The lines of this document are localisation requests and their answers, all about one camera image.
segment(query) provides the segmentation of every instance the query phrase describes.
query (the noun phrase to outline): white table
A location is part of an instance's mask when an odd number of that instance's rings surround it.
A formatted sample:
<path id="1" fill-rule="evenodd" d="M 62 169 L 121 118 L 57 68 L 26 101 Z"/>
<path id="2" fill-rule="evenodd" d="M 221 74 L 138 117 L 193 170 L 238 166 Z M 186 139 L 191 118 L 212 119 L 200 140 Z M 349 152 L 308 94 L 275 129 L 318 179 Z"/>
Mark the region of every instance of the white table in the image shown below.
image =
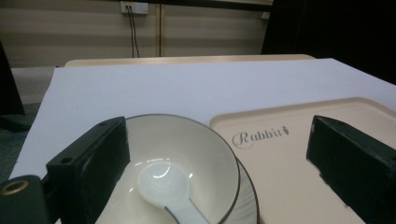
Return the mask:
<path id="1" fill-rule="evenodd" d="M 208 124 L 222 113 L 355 96 L 396 109 L 396 86 L 335 60 L 260 57 L 56 68 L 11 177 L 43 177 L 57 153 L 117 116 L 164 113 Z"/>

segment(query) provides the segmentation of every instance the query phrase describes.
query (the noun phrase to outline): spoon scoop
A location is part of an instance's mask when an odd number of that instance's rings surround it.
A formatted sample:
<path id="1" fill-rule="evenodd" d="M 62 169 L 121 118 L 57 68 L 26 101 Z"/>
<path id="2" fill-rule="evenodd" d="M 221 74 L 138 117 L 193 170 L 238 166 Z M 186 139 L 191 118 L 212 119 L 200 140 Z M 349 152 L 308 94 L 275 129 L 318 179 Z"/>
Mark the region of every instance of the spoon scoop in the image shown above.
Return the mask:
<path id="1" fill-rule="evenodd" d="M 190 199 L 189 178 L 171 162 L 155 162 L 137 177 L 137 190 L 149 203 L 164 208 L 177 223 L 208 223 Z"/>

